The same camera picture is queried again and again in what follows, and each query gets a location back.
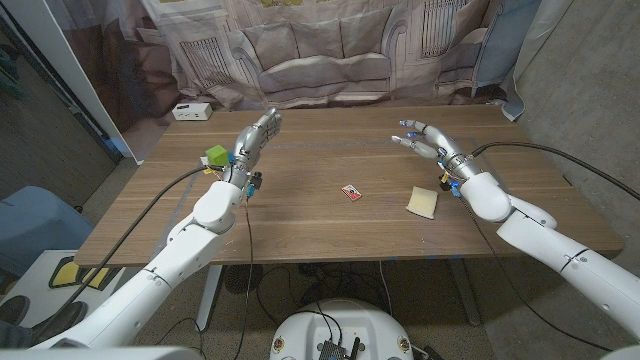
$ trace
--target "robotic arm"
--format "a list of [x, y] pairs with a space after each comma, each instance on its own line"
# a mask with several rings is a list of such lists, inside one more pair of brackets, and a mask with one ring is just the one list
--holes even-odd
[[483, 172], [453, 139], [433, 126], [413, 120], [400, 124], [418, 130], [435, 148], [392, 136], [395, 143], [420, 156], [437, 160], [459, 184], [460, 194], [482, 219], [503, 223], [498, 235], [558, 272], [602, 311], [640, 340], [640, 279], [588, 247], [555, 231], [556, 220], [546, 211], [505, 193], [496, 179]]
[[240, 205], [260, 150], [280, 132], [282, 118], [270, 109], [238, 136], [233, 164], [195, 204], [193, 212], [169, 233], [167, 246], [147, 266], [71, 329], [36, 345], [36, 349], [75, 346], [104, 348], [131, 343], [171, 291], [206, 266], [235, 225], [233, 206]]

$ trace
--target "couch pattern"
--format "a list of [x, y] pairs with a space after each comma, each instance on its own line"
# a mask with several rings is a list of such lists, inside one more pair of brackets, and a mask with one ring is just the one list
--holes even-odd
[[281, 22], [229, 33], [231, 53], [270, 106], [375, 100], [395, 89], [404, 4], [309, 24]]

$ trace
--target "small card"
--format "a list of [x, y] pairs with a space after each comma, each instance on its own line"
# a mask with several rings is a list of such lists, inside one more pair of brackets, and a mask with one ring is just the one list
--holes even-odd
[[342, 192], [345, 193], [351, 199], [351, 201], [356, 201], [362, 197], [362, 194], [358, 190], [356, 190], [353, 185], [349, 184], [342, 188]]

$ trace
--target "white box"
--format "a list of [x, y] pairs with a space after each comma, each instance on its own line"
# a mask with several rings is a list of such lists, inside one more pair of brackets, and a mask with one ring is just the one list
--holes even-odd
[[208, 103], [178, 104], [171, 110], [176, 120], [207, 120], [213, 110]]

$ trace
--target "yellow object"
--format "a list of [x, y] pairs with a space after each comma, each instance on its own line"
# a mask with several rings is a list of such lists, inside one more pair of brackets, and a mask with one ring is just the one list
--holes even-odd
[[[94, 271], [96, 271], [95, 268], [89, 270], [87, 275], [85, 275], [84, 278], [82, 279], [82, 282], [87, 281], [89, 276], [91, 276], [91, 274], [93, 274]], [[94, 277], [93, 280], [91, 280], [91, 282], [89, 283], [89, 286], [97, 289], [100, 286], [100, 283], [102, 282], [102, 280], [104, 280], [104, 278], [107, 276], [108, 272], [109, 272], [109, 269], [107, 268], [100, 269], [100, 271], [98, 272], [98, 275], [96, 275], [96, 277]]]
[[60, 267], [54, 273], [53, 279], [51, 279], [51, 282], [49, 283], [51, 287], [69, 286], [76, 284], [78, 270], [80, 270], [80, 267], [73, 262], [73, 258], [64, 258], [61, 260], [61, 262], [67, 261], [67, 259], [68, 262], [66, 264], [62, 266], [58, 265]]
[[437, 192], [414, 186], [407, 210], [416, 215], [433, 219], [433, 214], [436, 210], [436, 201], [438, 201]]

